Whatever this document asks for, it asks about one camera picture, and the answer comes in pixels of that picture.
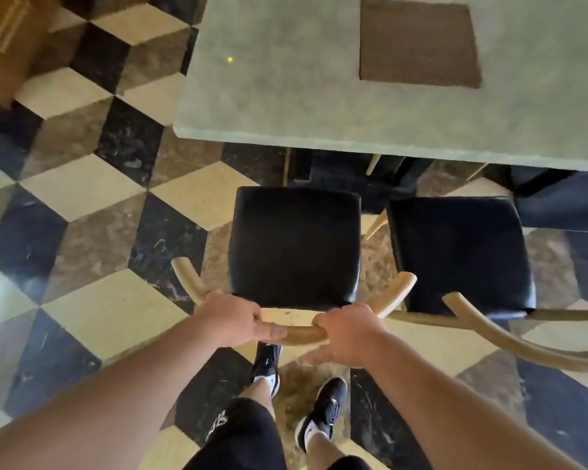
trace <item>black sneaker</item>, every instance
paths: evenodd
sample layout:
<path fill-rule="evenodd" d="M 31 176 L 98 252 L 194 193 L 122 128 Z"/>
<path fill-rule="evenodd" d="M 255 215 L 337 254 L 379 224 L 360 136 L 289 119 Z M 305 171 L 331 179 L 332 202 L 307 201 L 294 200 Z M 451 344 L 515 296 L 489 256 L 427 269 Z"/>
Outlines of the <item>black sneaker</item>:
<path fill-rule="evenodd" d="M 314 409 L 298 423 L 294 438 L 298 447 L 307 453 L 305 441 L 307 435 L 318 429 L 329 439 L 333 437 L 333 425 L 340 415 L 349 396 L 349 387 L 342 378 L 331 378 L 325 382 L 316 397 Z"/>
<path fill-rule="evenodd" d="M 281 378 L 277 369 L 279 367 L 279 356 L 281 355 L 281 345 L 268 345 L 261 341 L 257 343 L 257 354 L 255 355 L 255 363 L 253 364 L 253 372 L 251 374 L 251 382 L 254 382 L 258 376 L 265 376 L 270 378 L 276 376 L 274 385 L 270 395 L 274 397 L 279 391 Z"/>

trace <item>gray marble tabletop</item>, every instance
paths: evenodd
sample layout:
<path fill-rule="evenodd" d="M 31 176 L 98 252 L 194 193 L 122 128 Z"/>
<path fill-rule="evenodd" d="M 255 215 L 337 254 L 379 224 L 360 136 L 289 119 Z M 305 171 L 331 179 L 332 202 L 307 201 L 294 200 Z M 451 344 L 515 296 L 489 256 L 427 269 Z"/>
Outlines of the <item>gray marble tabletop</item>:
<path fill-rule="evenodd" d="M 470 7 L 479 89 L 359 79 L 361 0 L 209 0 L 182 138 L 588 170 L 588 0 Z"/>

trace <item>white print on shorts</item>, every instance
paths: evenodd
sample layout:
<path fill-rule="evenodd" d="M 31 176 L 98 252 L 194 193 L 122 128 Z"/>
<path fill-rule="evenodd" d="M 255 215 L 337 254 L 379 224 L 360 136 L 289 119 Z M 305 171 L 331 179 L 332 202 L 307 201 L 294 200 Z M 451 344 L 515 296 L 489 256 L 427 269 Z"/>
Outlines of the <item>white print on shorts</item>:
<path fill-rule="evenodd" d="M 209 430 L 209 434 L 207 434 L 207 439 L 211 435 L 211 433 L 216 430 L 218 427 L 225 425 L 229 419 L 225 415 L 226 411 L 222 411 L 220 415 L 214 420 L 214 423 L 211 425 L 211 429 Z"/>

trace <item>black cushioned seat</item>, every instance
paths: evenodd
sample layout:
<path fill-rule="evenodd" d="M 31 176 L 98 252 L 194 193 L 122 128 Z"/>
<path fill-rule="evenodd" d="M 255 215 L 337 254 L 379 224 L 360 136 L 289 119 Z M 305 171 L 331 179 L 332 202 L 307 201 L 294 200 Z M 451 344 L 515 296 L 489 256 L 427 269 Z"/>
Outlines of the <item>black cushioned seat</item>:
<path fill-rule="evenodd" d="M 360 198 L 313 189 L 237 190 L 233 294 L 262 307 L 328 310 L 355 300 Z"/>
<path fill-rule="evenodd" d="M 390 202 L 392 248 L 400 270 L 416 274 L 408 311 L 453 315 L 442 302 L 461 292 L 490 318 L 535 308 L 520 221 L 506 198 L 409 198 Z"/>

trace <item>white sock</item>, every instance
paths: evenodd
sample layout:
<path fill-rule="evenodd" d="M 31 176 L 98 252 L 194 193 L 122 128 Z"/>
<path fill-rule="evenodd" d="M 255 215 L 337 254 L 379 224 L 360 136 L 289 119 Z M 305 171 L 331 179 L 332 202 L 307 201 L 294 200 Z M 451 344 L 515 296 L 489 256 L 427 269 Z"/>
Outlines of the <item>white sock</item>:
<path fill-rule="evenodd" d="M 276 384 L 276 374 L 272 374 L 270 376 L 257 376 L 253 379 L 253 382 L 258 381 L 260 379 L 266 379 L 268 382 L 268 386 L 270 386 L 270 394 L 272 394 L 272 390 L 274 389 L 274 385 Z"/>
<path fill-rule="evenodd" d="M 312 439 L 312 437 L 316 434 L 324 434 L 326 435 L 324 432 L 322 432 L 322 430 L 320 430 L 318 428 L 318 426 L 316 425 L 316 423 L 312 420 L 309 425 L 307 426 L 307 428 L 305 429 L 305 437 L 303 438 L 303 440 L 305 441 L 305 449 L 308 449 L 309 447 L 309 441 Z"/>

